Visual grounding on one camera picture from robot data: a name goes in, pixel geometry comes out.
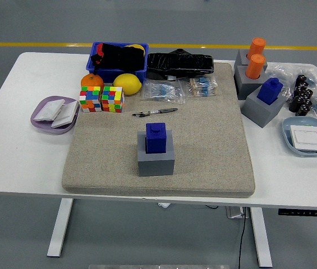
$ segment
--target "gray holder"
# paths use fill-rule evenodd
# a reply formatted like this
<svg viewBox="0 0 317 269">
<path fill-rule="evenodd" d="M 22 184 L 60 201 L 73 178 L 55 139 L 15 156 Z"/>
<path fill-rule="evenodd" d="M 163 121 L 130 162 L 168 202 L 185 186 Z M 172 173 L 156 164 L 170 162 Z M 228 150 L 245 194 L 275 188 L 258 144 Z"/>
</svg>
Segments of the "gray holder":
<svg viewBox="0 0 317 269">
<path fill-rule="evenodd" d="M 248 66 L 237 66 L 237 72 L 235 72 L 238 100 L 246 100 L 248 95 L 268 80 L 264 70 L 260 72 L 260 76 L 256 80 L 248 78 L 246 76 L 247 67 Z"/>
<path fill-rule="evenodd" d="M 241 108 L 241 112 L 244 116 L 263 128 L 279 113 L 286 102 L 286 98 L 282 94 L 279 94 L 278 98 L 271 105 L 267 105 L 257 98 L 260 89 L 261 86 L 247 97 Z"/>
<path fill-rule="evenodd" d="M 248 49 L 239 49 L 237 53 L 237 58 L 235 61 L 235 71 L 237 69 L 237 66 L 247 66 L 249 64 L 249 59 L 247 58 L 249 50 Z M 268 64 L 267 62 L 263 65 L 263 70 L 267 70 Z"/>
<path fill-rule="evenodd" d="M 171 130 L 166 130 L 166 153 L 146 153 L 146 132 L 137 132 L 137 160 L 140 177 L 173 175 L 174 147 Z"/>
</svg>

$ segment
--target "lemon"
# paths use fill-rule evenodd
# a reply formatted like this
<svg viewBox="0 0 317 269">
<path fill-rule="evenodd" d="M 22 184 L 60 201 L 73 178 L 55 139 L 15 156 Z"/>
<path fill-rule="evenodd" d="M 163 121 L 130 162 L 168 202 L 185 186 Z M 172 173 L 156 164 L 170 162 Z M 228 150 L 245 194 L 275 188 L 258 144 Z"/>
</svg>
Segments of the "lemon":
<svg viewBox="0 0 317 269">
<path fill-rule="evenodd" d="M 116 77 L 113 82 L 114 87 L 122 87 L 125 95 L 135 94 L 142 87 L 142 83 L 133 74 L 125 73 Z"/>
<path fill-rule="evenodd" d="M 132 45 L 127 45 L 125 47 L 134 47 L 136 49 L 141 49 L 141 50 L 143 50 L 143 56 L 145 55 L 145 48 L 142 47 L 140 44 L 132 44 Z"/>
</svg>

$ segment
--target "orange cylinder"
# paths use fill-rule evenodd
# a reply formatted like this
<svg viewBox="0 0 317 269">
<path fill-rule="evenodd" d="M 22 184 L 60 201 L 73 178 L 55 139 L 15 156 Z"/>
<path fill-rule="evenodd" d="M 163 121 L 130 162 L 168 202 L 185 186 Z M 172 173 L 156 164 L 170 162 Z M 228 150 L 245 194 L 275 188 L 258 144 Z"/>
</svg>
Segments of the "orange cylinder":
<svg viewBox="0 0 317 269">
<path fill-rule="evenodd" d="M 264 38 L 254 38 L 252 44 L 250 45 L 247 59 L 250 59 L 253 54 L 263 54 L 266 41 Z"/>
<path fill-rule="evenodd" d="M 253 54 L 247 67 L 246 76 L 252 80 L 259 78 L 264 63 L 265 57 L 263 55 Z"/>
</svg>

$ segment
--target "blue bowl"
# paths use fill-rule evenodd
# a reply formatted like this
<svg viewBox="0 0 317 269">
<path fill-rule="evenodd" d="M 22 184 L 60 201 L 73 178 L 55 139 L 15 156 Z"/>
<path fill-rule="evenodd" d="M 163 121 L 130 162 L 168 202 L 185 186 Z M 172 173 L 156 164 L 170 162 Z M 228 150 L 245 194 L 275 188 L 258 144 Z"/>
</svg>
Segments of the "blue bowl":
<svg viewBox="0 0 317 269">
<path fill-rule="evenodd" d="M 301 126 L 316 126 L 317 127 L 317 119 L 306 116 L 297 116 L 286 118 L 282 124 L 283 137 L 286 141 L 289 149 L 300 156 L 317 156 L 317 152 L 308 152 L 297 150 L 293 146 L 292 136 L 291 136 L 291 125 L 301 125 Z"/>
</svg>

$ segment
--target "black pen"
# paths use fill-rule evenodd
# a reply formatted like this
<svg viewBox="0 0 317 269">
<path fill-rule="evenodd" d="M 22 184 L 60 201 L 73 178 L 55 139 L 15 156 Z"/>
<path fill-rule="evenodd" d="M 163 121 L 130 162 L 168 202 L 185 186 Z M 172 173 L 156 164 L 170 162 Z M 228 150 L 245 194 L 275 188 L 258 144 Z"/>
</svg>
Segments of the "black pen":
<svg viewBox="0 0 317 269">
<path fill-rule="evenodd" d="M 152 115 L 152 114 L 169 113 L 169 112 L 174 112 L 174 111 L 177 111 L 177 110 L 178 110 L 178 108 L 164 108 L 164 109 L 159 109 L 159 110 L 151 110 L 151 111 L 148 111 L 146 113 L 139 112 L 139 113 L 132 114 L 132 116 L 136 116 L 136 117 L 142 118 L 142 117 L 146 117 L 146 116 L 149 116 L 149 115 Z"/>
</svg>

